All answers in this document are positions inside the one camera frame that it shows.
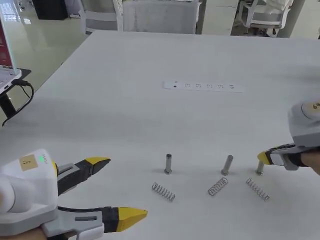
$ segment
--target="sticker label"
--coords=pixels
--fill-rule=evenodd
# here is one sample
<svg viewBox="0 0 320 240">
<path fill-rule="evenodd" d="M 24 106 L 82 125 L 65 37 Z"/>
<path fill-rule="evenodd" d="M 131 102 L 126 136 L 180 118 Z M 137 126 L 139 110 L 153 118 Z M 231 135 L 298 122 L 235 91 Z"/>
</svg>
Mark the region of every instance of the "sticker label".
<svg viewBox="0 0 320 240">
<path fill-rule="evenodd" d="M 312 113 L 320 112 L 320 102 L 311 102 L 308 103 L 307 109 Z"/>
<path fill-rule="evenodd" d="M 38 167 L 35 155 L 23 156 L 19 159 L 22 171 L 27 171 L 30 169 L 35 169 Z"/>
</svg>

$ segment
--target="laptop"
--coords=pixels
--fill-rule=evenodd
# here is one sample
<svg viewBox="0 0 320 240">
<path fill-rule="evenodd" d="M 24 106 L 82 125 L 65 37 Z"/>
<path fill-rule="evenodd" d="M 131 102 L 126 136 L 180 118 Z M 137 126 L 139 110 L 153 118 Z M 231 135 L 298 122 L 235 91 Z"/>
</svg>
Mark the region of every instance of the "laptop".
<svg viewBox="0 0 320 240">
<path fill-rule="evenodd" d="M 5 92 L 14 79 L 21 77 L 21 70 L 16 68 L 4 27 L 4 16 L 0 11 L 0 94 Z"/>
</svg>

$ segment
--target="red screen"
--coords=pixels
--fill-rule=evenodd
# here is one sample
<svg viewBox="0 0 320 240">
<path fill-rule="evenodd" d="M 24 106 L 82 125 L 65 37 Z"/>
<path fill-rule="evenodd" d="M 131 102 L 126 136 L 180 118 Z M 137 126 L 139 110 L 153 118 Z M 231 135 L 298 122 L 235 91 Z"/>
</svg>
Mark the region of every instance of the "red screen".
<svg viewBox="0 0 320 240">
<path fill-rule="evenodd" d="M 8 68 L 13 67 L 2 24 L 0 24 L 0 65 L 7 66 Z"/>
</svg>

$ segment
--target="laptop screen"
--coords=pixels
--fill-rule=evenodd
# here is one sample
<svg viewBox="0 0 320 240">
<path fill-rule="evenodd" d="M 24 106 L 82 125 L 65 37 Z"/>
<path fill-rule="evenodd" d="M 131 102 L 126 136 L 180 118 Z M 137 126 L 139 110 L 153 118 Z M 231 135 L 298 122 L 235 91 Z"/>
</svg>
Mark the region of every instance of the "laptop screen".
<svg viewBox="0 0 320 240">
<path fill-rule="evenodd" d="M 18 74 L 10 51 L 10 44 L 4 27 L 4 16 L 0 11 L 0 70 L 8 71 L 11 75 Z"/>
<path fill-rule="evenodd" d="M 0 65 L 13 68 L 2 24 L 0 24 Z"/>
</svg>

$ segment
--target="metal pin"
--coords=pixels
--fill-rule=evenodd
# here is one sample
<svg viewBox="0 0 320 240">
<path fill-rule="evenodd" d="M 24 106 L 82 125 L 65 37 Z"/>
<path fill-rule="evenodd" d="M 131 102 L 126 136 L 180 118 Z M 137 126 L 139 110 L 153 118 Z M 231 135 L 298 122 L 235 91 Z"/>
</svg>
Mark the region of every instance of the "metal pin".
<svg viewBox="0 0 320 240">
<path fill-rule="evenodd" d="M 172 155 L 168 153 L 166 155 L 166 160 L 165 160 L 165 169 L 164 169 L 165 174 L 171 174 L 171 172 L 172 172 L 172 170 L 171 170 L 171 158 L 172 158 Z"/>
<path fill-rule="evenodd" d="M 258 167 L 255 170 L 255 174 L 261 176 L 264 174 L 264 166 L 265 164 L 262 161 L 259 161 Z"/>
<path fill-rule="evenodd" d="M 231 166 L 232 160 L 234 159 L 234 156 L 232 155 L 228 155 L 228 157 L 226 158 L 225 164 L 223 169 L 221 170 L 221 174 L 223 176 L 227 176 L 229 174 L 229 168 Z"/>
</svg>

